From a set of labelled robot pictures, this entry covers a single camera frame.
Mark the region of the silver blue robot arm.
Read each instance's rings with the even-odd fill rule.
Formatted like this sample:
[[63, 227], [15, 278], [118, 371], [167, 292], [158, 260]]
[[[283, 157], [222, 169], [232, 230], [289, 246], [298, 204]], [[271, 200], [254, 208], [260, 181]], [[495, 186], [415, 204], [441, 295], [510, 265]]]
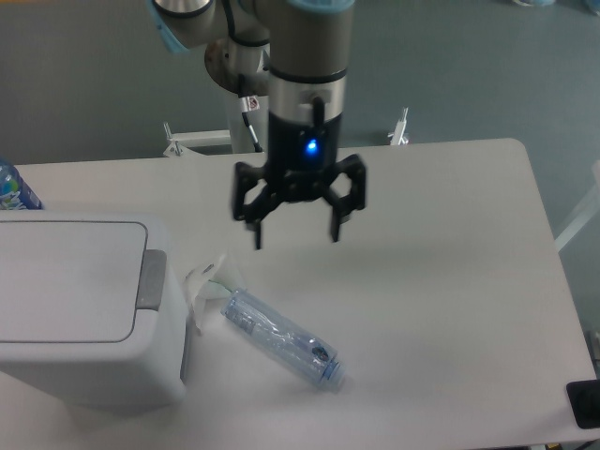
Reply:
[[268, 138], [261, 167], [233, 169], [232, 217], [262, 246], [262, 222], [283, 203], [325, 200], [330, 235], [367, 202], [367, 168], [357, 155], [338, 158], [354, 3], [352, 1], [150, 1], [166, 46], [185, 52], [227, 43], [222, 56], [234, 91], [268, 78]]

